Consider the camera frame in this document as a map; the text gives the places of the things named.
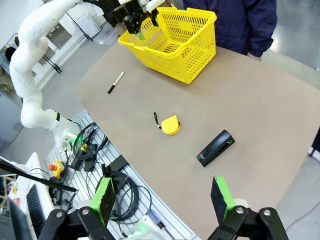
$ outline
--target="tape measure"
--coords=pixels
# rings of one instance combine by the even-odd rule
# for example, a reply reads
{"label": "tape measure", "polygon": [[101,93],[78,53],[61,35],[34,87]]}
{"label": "tape measure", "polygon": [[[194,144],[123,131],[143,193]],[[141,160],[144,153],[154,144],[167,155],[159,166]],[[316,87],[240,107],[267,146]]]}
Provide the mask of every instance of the tape measure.
{"label": "tape measure", "polygon": [[154,112],[154,119],[155,123],[158,126],[159,129],[161,129],[166,135],[172,136],[175,135],[180,130],[180,122],[178,120],[178,117],[176,115],[167,118],[166,120],[163,120],[161,123],[161,126],[159,126],[158,123],[158,116]]}

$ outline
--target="person's hand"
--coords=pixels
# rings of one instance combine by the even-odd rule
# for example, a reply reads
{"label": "person's hand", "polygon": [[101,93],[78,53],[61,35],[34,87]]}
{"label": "person's hand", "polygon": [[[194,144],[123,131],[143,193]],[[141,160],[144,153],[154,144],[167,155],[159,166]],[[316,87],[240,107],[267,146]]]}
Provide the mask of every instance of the person's hand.
{"label": "person's hand", "polygon": [[250,52],[248,52],[247,56],[251,59],[254,59],[254,60],[257,60],[257,61],[260,61],[262,60],[262,58],[260,56],[253,56]]}

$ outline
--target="black marker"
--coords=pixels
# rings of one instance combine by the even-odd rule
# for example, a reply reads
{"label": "black marker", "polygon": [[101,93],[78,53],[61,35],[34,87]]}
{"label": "black marker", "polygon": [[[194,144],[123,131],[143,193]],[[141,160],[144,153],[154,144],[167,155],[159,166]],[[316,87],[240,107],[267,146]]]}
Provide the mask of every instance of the black marker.
{"label": "black marker", "polygon": [[108,94],[110,94],[112,92],[112,90],[115,88],[115,86],[117,85],[117,83],[119,82],[119,80],[122,78],[122,76],[125,74],[125,72],[123,71],[122,73],[120,73],[120,75],[118,76],[118,78],[115,80],[115,82],[112,84],[112,86],[110,87]]}

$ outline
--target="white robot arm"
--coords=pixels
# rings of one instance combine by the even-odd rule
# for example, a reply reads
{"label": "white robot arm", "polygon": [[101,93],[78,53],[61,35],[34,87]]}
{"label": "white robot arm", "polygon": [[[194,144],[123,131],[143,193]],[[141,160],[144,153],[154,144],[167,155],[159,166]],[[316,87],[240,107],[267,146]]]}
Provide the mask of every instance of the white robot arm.
{"label": "white robot arm", "polygon": [[[52,0],[33,11],[21,24],[18,31],[19,47],[10,62],[10,75],[19,97],[23,99],[21,122],[27,128],[42,127],[53,132],[60,151],[69,146],[80,132],[78,125],[58,112],[42,109],[43,95],[37,88],[32,67],[45,55],[48,42],[45,35],[81,0]],[[131,0],[119,0],[125,4]],[[165,0],[135,0],[152,11]]]}

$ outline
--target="brown tabletop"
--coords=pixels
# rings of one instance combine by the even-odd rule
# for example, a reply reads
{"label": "brown tabletop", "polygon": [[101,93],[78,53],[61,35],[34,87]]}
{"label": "brown tabletop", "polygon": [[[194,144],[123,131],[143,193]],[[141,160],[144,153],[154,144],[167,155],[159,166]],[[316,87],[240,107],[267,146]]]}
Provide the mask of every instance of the brown tabletop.
{"label": "brown tabletop", "polygon": [[[76,95],[147,184],[202,239],[218,225],[210,198],[214,175],[223,176],[232,196],[253,210],[275,207],[320,125],[318,90],[223,48],[186,85],[115,44],[86,73]],[[180,131],[165,135],[154,112],[160,122],[177,115]],[[224,129],[236,142],[203,167],[197,154]]]}

